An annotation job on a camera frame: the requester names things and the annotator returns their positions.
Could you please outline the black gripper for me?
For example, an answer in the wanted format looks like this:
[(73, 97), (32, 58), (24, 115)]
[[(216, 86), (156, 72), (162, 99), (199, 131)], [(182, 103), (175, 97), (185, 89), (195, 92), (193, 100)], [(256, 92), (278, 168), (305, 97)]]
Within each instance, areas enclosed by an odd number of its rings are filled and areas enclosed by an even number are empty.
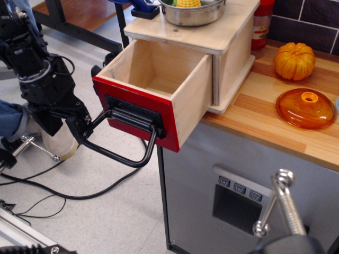
[(28, 102), (33, 119), (50, 136), (62, 127), (63, 120), (79, 144), (93, 130), (92, 118), (85, 104), (75, 96), (75, 82), (61, 56), (45, 61), (47, 70), (36, 79), (21, 81), (21, 96)]

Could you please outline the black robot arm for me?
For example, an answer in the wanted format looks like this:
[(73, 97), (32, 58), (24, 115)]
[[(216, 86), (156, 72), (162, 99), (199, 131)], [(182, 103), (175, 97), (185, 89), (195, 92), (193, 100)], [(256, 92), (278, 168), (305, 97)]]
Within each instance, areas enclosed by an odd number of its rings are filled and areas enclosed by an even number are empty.
[(49, 53), (42, 34), (13, 1), (1, 1), (1, 61), (16, 72), (21, 96), (33, 118), (50, 136), (67, 124), (83, 144), (91, 116), (74, 95), (75, 82), (62, 56)]

